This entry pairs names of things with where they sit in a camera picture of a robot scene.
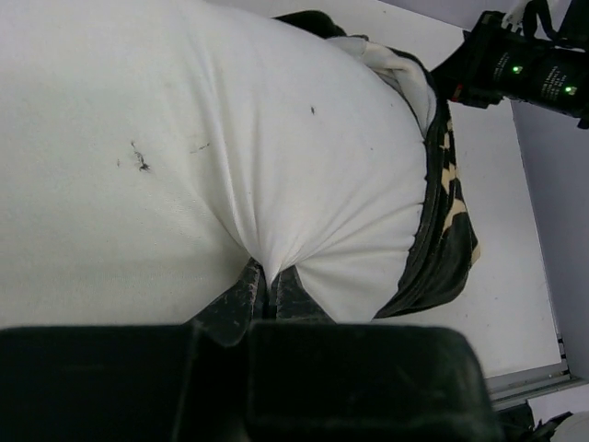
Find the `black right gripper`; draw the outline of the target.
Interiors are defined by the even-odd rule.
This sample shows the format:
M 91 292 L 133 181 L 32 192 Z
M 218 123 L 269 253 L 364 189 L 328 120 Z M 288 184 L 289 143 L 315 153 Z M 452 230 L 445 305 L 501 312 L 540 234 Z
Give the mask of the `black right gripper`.
M 588 4 L 572 1 L 554 29 L 548 1 L 484 11 L 463 43 L 432 72 L 439 92 L 486 109 L 523 101 L 588 125 Z

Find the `white pillow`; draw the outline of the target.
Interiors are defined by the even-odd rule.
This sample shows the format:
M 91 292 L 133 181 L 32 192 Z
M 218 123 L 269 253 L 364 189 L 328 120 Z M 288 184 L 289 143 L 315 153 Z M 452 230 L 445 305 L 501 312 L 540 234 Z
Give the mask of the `white pillow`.
M 1 324 L 182 322 L 249 260 L 369 321 L 435 111 L 417 63 L 359 38 L 204 1 L 5 1 Z

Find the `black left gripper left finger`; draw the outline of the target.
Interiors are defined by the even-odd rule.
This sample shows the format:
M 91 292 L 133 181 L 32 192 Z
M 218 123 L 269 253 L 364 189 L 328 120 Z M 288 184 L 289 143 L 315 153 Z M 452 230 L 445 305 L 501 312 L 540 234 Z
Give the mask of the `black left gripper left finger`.
M 237 281 L 179 325 L 21 326 L 1 333 L 5 441 L 244 441 L 241 343 L 265 279 Z

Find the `black floral pillowcase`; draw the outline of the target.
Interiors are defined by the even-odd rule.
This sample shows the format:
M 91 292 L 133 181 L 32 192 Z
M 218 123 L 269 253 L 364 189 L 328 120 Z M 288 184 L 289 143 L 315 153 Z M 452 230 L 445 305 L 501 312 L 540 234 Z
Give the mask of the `black floral pillowcase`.
M 359 60 L 409 104 L 424 136 L 426 192 L 420 226 L 397 293 L 375 314 L 398 317 L 445 305 L 465 288 L 479 257 L 457 173 L 451 114 L 431 72 L 414 55 L 349 35 L 317 10 L 283 15 L 280 21 L 330 41 Z

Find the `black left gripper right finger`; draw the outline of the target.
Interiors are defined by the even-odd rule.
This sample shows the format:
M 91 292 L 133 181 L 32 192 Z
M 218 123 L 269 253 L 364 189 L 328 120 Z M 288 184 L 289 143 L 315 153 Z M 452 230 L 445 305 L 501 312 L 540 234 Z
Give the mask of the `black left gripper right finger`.
M 247 335 L 254 441 L 500 441 L 478 358 L 439 327 L 337 324 L 295 268 Z

